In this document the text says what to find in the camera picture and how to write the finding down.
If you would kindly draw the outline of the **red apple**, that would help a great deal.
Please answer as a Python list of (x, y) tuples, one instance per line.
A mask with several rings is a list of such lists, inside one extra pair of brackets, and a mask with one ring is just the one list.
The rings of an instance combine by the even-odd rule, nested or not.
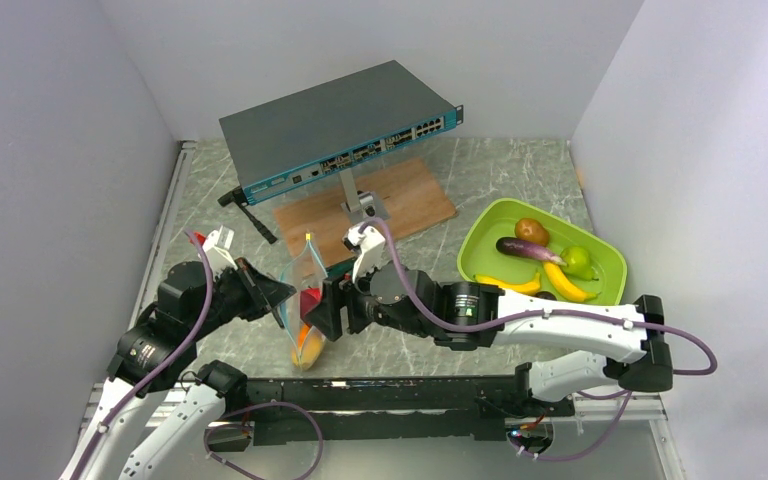
[(299, 297), (299, 316), (305, 320), (307, 315), (312, 312), (322, 300), (322, 293), (319, 288), (307, 288), (301, 291)]

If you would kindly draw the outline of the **orange yellow mango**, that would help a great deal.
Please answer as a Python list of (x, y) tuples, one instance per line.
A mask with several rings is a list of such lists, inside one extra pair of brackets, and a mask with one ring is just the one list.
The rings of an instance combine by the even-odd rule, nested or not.
[(292, 362), (302, 371), (310, 369), (321, 355), (325, 337), (314, 327), (303, 324), (295, 337)]

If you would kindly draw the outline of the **clear zip top bag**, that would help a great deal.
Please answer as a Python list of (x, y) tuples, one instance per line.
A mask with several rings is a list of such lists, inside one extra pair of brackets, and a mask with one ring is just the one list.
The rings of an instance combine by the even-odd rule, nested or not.
[(280, 281), (295, 293), (278, 310), (280, 325), (290, 341), (291, 361), (304, 372), (311, 369), (326, 345), (326, 337), (304, 317), (321, 301), (326, 268), (312, 232), (305, 234), (305, 244), (282, 271)]

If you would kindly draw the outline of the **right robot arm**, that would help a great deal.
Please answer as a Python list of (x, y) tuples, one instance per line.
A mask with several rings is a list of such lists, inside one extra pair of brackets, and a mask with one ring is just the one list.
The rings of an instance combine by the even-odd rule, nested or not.
[(388, 264), (358, 281), (326, 279), (318, 293), (302, 294), (300, 316), (330, 341), (377, 324), (453, 351), (514, 344), (567, 350), (555, 360), (519, 367), (510, 392), (524, 415), (595, 387), (661, 393), (673, 386), (657, 297), (631, 305), (576, 305), (489, 284), (438, 283), (423, 271), (399, 273)]

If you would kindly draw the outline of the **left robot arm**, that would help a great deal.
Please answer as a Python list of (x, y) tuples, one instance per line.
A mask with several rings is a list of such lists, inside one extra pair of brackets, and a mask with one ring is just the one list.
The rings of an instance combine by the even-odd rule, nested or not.
[(196, 374), (196, 384), (149, 436), (148, 421), (186, 368), (196, 344), (234, 319), (275, 314), (295, 287), (243, 258), (211, 256), (171, 268), (157, 298), (118, 340), (101, 397), (61, 476), (64, 479), (139, 479), (159, 471), (185, 436), (247, 406), (247, 377), (221, 361)]

